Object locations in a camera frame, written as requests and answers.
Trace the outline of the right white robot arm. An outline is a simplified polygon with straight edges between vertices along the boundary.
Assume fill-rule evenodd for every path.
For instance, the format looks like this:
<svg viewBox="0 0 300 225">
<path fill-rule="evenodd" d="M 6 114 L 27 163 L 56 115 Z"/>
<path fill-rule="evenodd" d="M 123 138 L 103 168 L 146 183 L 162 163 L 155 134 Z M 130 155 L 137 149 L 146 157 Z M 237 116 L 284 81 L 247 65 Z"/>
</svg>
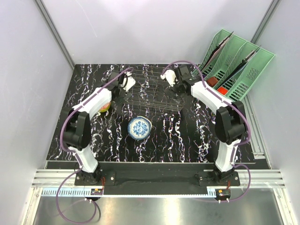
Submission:
<svg viewBox="0 0 300 225">
<path fill-rule="evenodd" d="M 209 86 L 202 73 L 192 76 L 188 67 L 166 67 L 160 75 L 169 83 L 165 93 L 172 98 L 190 95 L 204 103 L 215 114 L 215 134 L 219 140 L 217 158 L 210 176 L 215 184 L 225 185 L 234 172 L 234 158 L 243 135 L 249 131 L 245 107 L 231 101 Z"/>
</svg>

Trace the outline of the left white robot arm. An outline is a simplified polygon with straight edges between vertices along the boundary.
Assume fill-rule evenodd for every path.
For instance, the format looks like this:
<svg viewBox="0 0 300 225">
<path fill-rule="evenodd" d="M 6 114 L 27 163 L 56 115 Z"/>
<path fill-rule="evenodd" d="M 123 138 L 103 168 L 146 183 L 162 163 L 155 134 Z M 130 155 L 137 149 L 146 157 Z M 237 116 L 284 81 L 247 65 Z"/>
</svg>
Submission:
<svg viewBox="0 0 300 225">
<path fill-rule="evenodd" d="M 104 105 L 125 97 L 128 90 L 135 85 L 133 71 L 133 67 L 122 72 L 112 71 L 108 82 L 101 83 L 92 94 L 64 114 L 65 119 L 60 130 L 60 148 L 76 158 L 79 169 L 74 174 L 84 184 L 95 186 L 105 181 L 100 164 L 90 147 L 91 119 Z"/>
</svg>

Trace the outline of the yellow green bowl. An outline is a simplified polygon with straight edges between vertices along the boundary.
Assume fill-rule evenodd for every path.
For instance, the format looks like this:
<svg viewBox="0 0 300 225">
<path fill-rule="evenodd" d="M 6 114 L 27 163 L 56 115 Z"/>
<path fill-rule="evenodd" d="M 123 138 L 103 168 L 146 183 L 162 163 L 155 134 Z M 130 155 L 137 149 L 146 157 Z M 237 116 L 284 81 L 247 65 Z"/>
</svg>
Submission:
<svg viewBox="0 0 300 225">
<path fill-rule="evenodd" d="M 109 111 L 109 109 L 99 110 L 97 113 L 106 113 L 107 111 Z"/>
</svg>

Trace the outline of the wire dish rack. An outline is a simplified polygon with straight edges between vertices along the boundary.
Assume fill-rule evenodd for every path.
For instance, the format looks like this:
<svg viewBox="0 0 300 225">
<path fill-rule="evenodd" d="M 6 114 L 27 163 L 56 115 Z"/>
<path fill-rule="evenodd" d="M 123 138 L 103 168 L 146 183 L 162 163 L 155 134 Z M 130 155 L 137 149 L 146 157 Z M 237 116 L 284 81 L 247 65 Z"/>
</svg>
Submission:
<svg viewBox="0 0 300 225">
<path fill-rule="evenodd" d="M 165 65 L 162 64 L 133 64 L 132 77 L 136 84 L 130 89 L 131 96 L 126 103 L 140 110 L 172 113 L 180 111 L 185 104 L 183 97 L 171 98 L 165 93 L 169 83 L 162 80 L 160 75 Z"/>
</svg>

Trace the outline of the red patterned bowl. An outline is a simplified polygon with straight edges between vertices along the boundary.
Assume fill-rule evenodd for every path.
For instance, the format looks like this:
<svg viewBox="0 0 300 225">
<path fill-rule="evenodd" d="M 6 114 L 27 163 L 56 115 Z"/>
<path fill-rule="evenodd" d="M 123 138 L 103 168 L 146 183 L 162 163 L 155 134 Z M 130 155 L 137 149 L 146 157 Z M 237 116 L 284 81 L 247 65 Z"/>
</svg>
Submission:
<svg viewBox="0 0 300 225">
<path fill-rule="evenodd" d="M 103 110 L 103 109 L 109 109 L 111 106 L 111 102 L 105 104 L 103 107 L 100 108 L 100 110 Z"/>
</svg>

